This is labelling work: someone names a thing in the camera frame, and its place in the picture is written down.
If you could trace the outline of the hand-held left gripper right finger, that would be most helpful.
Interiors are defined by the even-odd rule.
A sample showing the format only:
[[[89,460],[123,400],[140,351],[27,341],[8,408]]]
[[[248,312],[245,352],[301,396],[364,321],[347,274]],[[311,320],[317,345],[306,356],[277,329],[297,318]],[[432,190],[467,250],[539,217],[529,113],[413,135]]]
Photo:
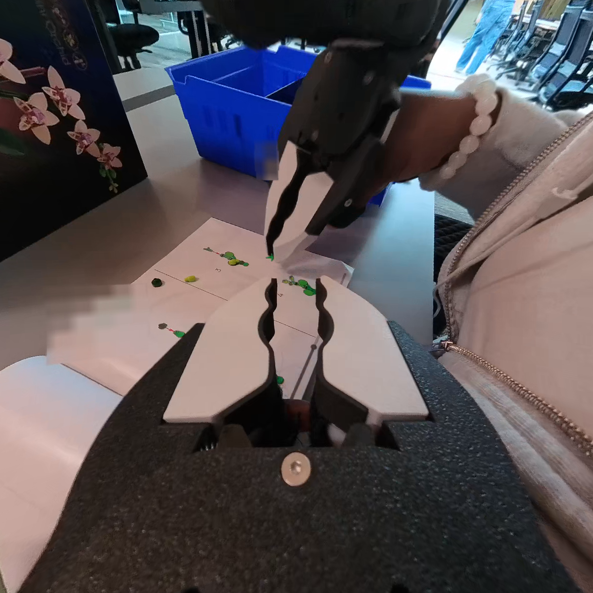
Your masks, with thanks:
[[[424,421],[429,409],[387,319],[337,281],[316,279],[316,410],[339,429]]]

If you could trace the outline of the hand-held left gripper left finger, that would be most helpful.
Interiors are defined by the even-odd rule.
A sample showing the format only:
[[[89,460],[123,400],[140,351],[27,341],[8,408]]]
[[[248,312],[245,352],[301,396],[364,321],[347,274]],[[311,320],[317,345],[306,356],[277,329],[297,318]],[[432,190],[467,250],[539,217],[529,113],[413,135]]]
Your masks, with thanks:
[[[207,320],[164,412],[167,423],[263,424],[282,409],[271,339],[278,281],[263,278]]]

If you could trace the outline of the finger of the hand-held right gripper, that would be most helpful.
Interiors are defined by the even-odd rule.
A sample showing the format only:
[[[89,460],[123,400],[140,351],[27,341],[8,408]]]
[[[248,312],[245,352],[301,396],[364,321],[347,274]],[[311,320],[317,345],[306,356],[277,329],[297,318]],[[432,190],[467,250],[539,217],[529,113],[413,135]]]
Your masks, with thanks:
[[[266,203],[265,241],[267,254],[275,254],[288,219],[294,214],[300,190],[309,176],[309,152],[287,141],[280,158],[278,178],[272,182]]]
[[[318,152],[307,152],[309,176],[276,244],[278,263],[286,263],[306,249],[326,226],[343,228],[358,218],[360,210],[355,206],[374,184],[384,144],[379,137],[366,137],[349,155],[331,159],[328,164],[322,163]]]

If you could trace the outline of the grey desk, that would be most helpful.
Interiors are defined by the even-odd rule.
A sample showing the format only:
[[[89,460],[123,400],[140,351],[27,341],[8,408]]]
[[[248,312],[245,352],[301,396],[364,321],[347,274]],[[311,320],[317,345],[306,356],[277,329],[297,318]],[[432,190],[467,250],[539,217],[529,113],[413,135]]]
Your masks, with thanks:
[[[46,352],[52,300],[129,284],[214,217],[263,232],[263,181],[200,159],[164,70],[115,75],[148,179],[1,263],[1,368]],[[434,195],[391,187],[310,250],[355,268],[350,288],[419,343],[432,336]]]

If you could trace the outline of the person's right hand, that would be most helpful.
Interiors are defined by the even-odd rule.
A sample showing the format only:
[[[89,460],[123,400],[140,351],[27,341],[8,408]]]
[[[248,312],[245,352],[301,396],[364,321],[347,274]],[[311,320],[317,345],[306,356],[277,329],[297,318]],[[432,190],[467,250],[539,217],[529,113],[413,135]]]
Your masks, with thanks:
[[[441,167],[469,134],[475,105],[470,94],[402,90],[400,108],[376,169],[380,188]]]

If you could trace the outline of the white instruction sheet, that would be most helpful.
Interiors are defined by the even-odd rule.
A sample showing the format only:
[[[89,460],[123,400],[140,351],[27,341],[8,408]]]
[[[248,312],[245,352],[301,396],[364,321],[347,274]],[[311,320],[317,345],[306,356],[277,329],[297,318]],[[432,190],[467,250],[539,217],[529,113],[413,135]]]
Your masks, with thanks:
[[[114,286],[53,329],[48,361],[124,396],[195,324],[256,281],[276,278],[271,346],[279,386],[285,398],[305,399],[320,345],[315,279],[347,287],[354,270],[308,251],[294,254],[287,269],[266,256],[262,235],[211,218],[131,284]],[[185,283],[191,275],[198,281]],[[153,278],[163,286],[152,287]]]

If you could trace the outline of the blue plastic bin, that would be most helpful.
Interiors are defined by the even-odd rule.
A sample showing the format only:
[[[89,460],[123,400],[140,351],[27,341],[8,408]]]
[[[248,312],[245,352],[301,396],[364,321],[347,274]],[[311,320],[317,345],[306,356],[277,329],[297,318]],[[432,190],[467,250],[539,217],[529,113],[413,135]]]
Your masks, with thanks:
[[[243,46],[167,67],[199,155],[270,179],[280,130],[320,54]],[[430,83],[407,77],[401,86],[429,88]]]

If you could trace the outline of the black mesh chair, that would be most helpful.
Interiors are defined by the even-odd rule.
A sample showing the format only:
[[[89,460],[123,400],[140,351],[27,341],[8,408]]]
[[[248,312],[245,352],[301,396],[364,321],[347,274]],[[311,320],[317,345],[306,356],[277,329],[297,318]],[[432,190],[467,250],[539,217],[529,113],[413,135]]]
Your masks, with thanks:
[[[440,214],[435,215],[434,230],[434,285],[438,283],[441,267],[461,239],[469,232],[472,224],[458,221]],[[437,339],[446,333],[446,319],[441,297],[438,290],[434,289],[433,294],[433,338]]]

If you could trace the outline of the person's beige zip jacket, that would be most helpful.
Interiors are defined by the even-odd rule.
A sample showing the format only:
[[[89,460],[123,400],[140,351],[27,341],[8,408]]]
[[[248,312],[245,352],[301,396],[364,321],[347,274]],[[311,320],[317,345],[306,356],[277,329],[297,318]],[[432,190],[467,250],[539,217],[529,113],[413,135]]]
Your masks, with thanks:
[[[592,115],[483,212],[438,280],[441,363],[498,431],[561,563],[592,592]]]

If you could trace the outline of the dark orchid print box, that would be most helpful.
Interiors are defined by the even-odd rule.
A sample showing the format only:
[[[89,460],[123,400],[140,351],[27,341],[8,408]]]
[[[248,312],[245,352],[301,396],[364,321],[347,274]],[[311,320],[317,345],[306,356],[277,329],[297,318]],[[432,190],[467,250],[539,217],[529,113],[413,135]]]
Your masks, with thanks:
[[[1,260],[147,177],[91,1],[1,1]]]

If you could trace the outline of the row of black office chairs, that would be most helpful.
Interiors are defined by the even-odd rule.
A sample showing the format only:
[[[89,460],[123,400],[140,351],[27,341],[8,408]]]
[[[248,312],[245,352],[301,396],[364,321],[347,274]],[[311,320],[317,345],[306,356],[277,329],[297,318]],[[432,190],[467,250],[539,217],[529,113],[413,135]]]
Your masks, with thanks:
[[[592,106],[592,1],[569,1],[558,22],[540,19],[542,8],[521,9],[490,74],[550,111]]]

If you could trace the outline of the black office chair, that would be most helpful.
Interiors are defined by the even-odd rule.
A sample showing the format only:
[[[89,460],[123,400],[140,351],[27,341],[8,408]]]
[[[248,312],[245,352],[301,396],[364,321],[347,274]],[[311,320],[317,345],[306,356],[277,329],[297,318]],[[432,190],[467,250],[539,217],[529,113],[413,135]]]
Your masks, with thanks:
[[[129,72],[142,67],[138,55],[152,54],[150,47],[159,41],[159,33],[153,27],[138,22],[139,3],[137,1],[122,1],[122,4],[127,10],[132,11],[134,22],[121,21],[116,1],[99,1],[120,67],[123,71]]]

